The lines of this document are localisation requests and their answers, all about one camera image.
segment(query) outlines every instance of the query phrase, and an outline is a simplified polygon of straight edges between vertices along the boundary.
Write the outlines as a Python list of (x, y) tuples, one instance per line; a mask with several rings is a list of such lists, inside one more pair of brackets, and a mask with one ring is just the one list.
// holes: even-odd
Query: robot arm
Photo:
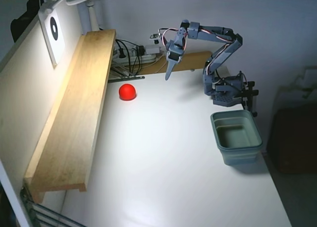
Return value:
[(186, 49), (186, 38), (199, 39), (211, 42), (225, 43), (225, 45), (216, 51), (208, 60), (205, 67), (206, 74), (212, 74), (222, 63), (226, 61), (240, 46), (242, 46), (242, 37), (234, 34), (230, 28), (206, 27), (199, 23), (184, 20), (175, 37), (166, 43), (164, 35), (162, 41), (167, 50), (168, 67), (165, 79), (168, 80), (173, 68), (178, 64)]
[[(174, 40), (167, 42), (164, 35), (169, 30), (176, 31), (177, 34)], [(236, 76), (226, 78), (221, 78), (217, 72), (217, 68), (242, 46), (243, 40), (239, 34), (234, 34), (230, 28), (201, 26), (199, 23), (189, 23), (188, 20), (184, 20), (179, 29), (169, 28), (162, 36), (154, 34), (150, 39), (155, 40), (157, 44), (157, 39), (160, 37), (167, 50), (168, 66), (165, 80), (168, 80), (174, 66), (182, 60), (187, 39), (225, 43), (205, 63), (203, 75), (205, 94), (211, 96), (216, 105), (230, 107), (241, 103), (254, 116), (257, 115), (253, 109), (253, 96), (257, 96), (259, 93), (258, 90), (253, 90), (255, 83), (253, 81), (244, 82), (245, 76), (241, 71)]]

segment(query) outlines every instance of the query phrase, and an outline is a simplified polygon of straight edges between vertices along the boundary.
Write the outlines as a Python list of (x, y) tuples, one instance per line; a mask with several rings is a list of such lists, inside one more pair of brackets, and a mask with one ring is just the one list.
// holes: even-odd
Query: power strip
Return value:
[[(129, 53), (130, 53), (130, 63), (131, 63), (131, 65), (134, 65), (134, 62), (135, 62), (136, 65), (138, 65), (139, 64), (139, 60), (138, 60), (138, 57), (136, 55), (134, 55), (134, 51), (129, 50)], [(156, 59), (157, 59), (157, 55), (156, 54), (142, 55), (140, 57), (140, 63), (141, 64), (152, 63), (152, 62), (155, 62)], [(112, 60), (117, 62), (117, 63), (120, 63), (120, 64), (122, 64), (124, 66), (129, 65), (128, 55), (126, 54), (125, 58), (119, 58), (118, 51), (116, 51), (116, 53), (113, 55)]]

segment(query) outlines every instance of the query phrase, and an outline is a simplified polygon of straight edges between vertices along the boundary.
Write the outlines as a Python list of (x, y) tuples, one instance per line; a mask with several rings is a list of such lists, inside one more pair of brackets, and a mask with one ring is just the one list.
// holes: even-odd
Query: gray container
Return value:
[(252, 163), (262, 139), (251, 112), (237, 110), (211, 115), (213, 133), (226, 165)]

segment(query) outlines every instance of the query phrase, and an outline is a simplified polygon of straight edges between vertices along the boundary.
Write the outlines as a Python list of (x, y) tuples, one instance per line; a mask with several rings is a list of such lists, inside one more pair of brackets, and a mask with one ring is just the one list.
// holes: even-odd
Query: target sticker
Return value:
[(53, 38), (55, 39), (55, 41), (57, 41), (58, 29), (57, 29), (56, 21), (53, 17), (51, 17), (51, 32), (52, 32)]
[(52, 63), (56, 66), (60, 62), (65, 49), (64, 37), (57, 11), (54, 9), (49, 15), (39, 13), (39, 17)]

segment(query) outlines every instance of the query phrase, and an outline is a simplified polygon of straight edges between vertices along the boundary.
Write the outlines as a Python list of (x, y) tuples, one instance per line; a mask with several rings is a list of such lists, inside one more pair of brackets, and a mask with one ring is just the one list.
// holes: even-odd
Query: wooden board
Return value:
[(67, 85), (68, 85), (68, 81), (70, 79), (70, 76), (76, 66), (76, 61), (77, 61), (77, 58), (79, 56), (79, 53), (80, 53), (80, 50), (82, 49), (82, 45), (83, 45), (83, 42), (84, 42), (84, 38), (85, 36), (81, 36), (78, 43), (77, 43), (77, 46), (76, 46), (76, 50), (73, 54), (73, 57), (72, 57), (72, 60), (71, 60), (71, 63), (68, 67), (68, 70), (66, 72), (66, 75), (64, 77), (64, 80), (62, 82), (62, 85), (58, 91), (58, 94), (56, 96), (56, 99), (54, 101), (54, 104), (53, 104), (53, 107), (50, 111), (50, 114), (49, 114), (49, 117), (44, 125), (44, 128), (43, 128), (43, 131), (41, 133), (41, 136), (40, 136), (40, 139), (36, 145), (36, 148), (34, 150), (34, 153), (33, 153), (33, 156), (31, 158), (31, 161), (29, 163), (29, 166), (25, 172), (25, 175), (24, 175), (24, 183), (26, 184), (26, 186), (28, 187), (32, 197), (33, 197), (33, 200), (36, 202), (36, 203), (41, 203), (43, 201), (43, 197), (44, 197), (44, 192), (37, 192), (34, 188), (31, 187), (31, 181), (32, 181), (32, 178), (34, 176), (34, 173), (35, 173), (35, 170), (36, 170), (36, 167), (39, 163), (39, 160), (40, 160), (40, 157), (43, 153), (43, 149), (44, 149), (44, 146), (46, 144), (46, 141), (48, 139), (48, 136), (50, 134), (50, 131), (51, 131), (51, 128), (53, 126), (53, 122), (56, 118), (56, 115), (57, 115), (57, 112), (58, 112), (58, 109), (60, 107), (60, 104), (61, 104), (61, 101), (64, 97), (64, 94), (65, 94), (65, 91), (66, 91), (66, 88), (67, 88)]
[(87, 190), (114, 39), (115, 30), (107, 30), (89, 32), (78, 43), (71, 75), (65, 77), (25, 176), (31, 194)]
[[(175, 66), (173, 71), (202, 69), (205, 66), (206, 60), (210, 56), (211, 56), (211, 52), (210, 51), (203, 51), (203, 52), (185, 54), (183, 56), (182, 61), (178, 65)], [(162, 57), (154, 65), (149, 66), (149, 67), (145, 67), (141, 71), (140, 75), (149, 75), (149, 74), (155, 74), (155, 73), (165, 73), (166, 72), (166, 68), (167, 68), (167, 64), (165, 64), (165, 62), (166, 62), (166, 58)]]

